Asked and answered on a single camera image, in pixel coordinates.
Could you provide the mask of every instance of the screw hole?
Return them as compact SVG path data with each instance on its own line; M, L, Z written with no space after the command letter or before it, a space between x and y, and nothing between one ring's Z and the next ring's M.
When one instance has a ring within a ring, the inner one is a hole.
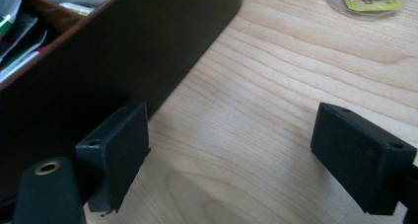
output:
M57 161L47 162L38 166L35 169L35 174L37 174L38 176L48 175L48 174L55 172L60 167L61 167L61 164Z
M98 145L99 143L101 143L101 141L99 139L94 139L94 140L90 141L89 145L93 147L93 146Z
M389 145L397 149L403 148L402 144L399 144L399 143L389 143Z

